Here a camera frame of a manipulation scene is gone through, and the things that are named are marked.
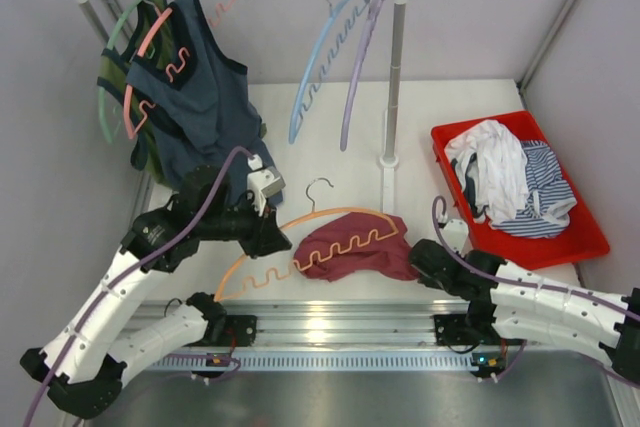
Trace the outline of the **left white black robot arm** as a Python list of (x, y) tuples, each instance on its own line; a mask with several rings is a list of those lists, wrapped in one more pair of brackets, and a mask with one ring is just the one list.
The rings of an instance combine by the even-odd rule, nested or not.
[(139, 215), (111, 265), (63, 331), (27, 350), (21, 367), (61, 411), (90, 420), (106, 411), (140, 372), (186, 346), (214, 346), (227, 335), (227, 312), (196, 292), (150, 327), (123, 336), (147, 296), (204, 241), (234, 241), (251, 258), (287, 251), (272, 201), (285, 182), (273, 166), (248, 161), (238, 196), (228, 173), (200, 166), (167, 204)]

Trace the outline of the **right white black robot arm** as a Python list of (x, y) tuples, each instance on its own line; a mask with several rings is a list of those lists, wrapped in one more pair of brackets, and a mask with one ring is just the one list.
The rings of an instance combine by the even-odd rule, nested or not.
[(418, 241), (409, 264), (420, 282), (469, 303), (465, 326), (478, 343), (495, 337), (586, 356), (639, 385), (639, 290), (607, 294), (553, 281), (480, 250), (461, 257)]

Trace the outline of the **maroon tank top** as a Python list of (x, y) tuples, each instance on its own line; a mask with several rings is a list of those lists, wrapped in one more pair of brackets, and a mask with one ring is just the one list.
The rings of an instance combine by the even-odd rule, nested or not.
[(409, 263), (407, 226), (397, 217), (348, 213), (316, 229), (299, 244), (293, 259), (307, 278), (335, 282), (359, 271), (398, 281), (415, 281)]

